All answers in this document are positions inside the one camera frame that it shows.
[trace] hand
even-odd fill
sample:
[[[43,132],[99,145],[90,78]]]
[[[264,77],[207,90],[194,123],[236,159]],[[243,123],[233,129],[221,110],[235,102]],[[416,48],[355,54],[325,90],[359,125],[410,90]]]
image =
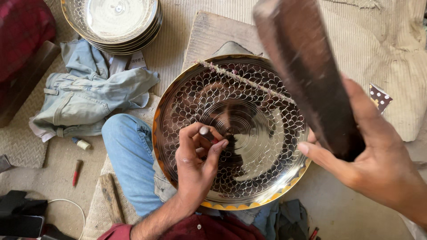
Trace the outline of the hand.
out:
[[[193,214],[206,198],[218,171],[219,155],[228,145],[214,127],[208,126],[219,140],[217,144],[212,145],[200,136],[199,130],[203,126],[193,123],[179,131],[179,148],[175,154],[178,192],[175,196],[188,209],[187,215]],[[202,161],[200,158],[206,155],[206,161]]]
[[[415,170],[402,139],[357,83],[345,77],[342,83],[365,151],[351,163],[337,159],[316,142],[311,131],[311,143],[302,142],[298,149],[346,186],[427,229],[427,184]]]

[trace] person's left hand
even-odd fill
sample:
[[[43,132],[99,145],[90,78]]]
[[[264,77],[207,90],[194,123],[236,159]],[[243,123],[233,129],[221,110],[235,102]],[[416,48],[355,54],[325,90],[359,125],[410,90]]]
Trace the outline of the person's left hand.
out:
[[[200,136],[199,130],[203,126],[202,123],[193,123],[181,129],[179,148],[175,153],[178,168],[178,192],[175,197],[189,210],[187,215],[193,214],[206,198],[218,171],[219,155],[228,145],[228,141],[211,126],[207,127],[219,140],[217,144],[212,145]],[[206,161],[202,161],[200,158],[206,155]]]

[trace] smartphone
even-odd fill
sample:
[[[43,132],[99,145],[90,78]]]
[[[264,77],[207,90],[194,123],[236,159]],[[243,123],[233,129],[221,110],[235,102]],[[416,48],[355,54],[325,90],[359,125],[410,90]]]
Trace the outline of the smartphone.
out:
[[[19,215],[0,218],[0,236],[38,238],[43,225],[43,216]]]

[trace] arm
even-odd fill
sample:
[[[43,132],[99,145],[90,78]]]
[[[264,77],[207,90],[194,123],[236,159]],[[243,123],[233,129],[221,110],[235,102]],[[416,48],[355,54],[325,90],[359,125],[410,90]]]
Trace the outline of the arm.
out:
[[[427,184],[414,168],[403,141],[355,82],[343,77],[366,149],[346,162],[322,148],[313,132],[298,149],[346,186],[390,207],[427,230]]]
[[[206,198],[216,172],[218,159],[228,141],[211,127],[219,140],[213,145],[198,132],[204,126],[194,123],[179,132],[180,146],[175,159],[178,168],[178,192],[131,230],[131,240],[157,239],[167,229],[192,215]],[[206,161],[200,158],[207,156]]]

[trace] leg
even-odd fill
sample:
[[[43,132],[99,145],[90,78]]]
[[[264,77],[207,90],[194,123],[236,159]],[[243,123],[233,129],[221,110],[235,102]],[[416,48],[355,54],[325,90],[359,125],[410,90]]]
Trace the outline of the leg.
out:
[[[276,237],[274,225],[276,223],[276,214],[278,212],[279,199],[276,199],[273,202],[267,203],[262,206],[261,211],[252,223],[260,230],[261,234],[264,235],[266,239],[275,239]]]
[[[139,216],[163,203],[154,194],[154,170],[150,127],[137,117],[117,114],[102,127],[105,148],[123,193]]]

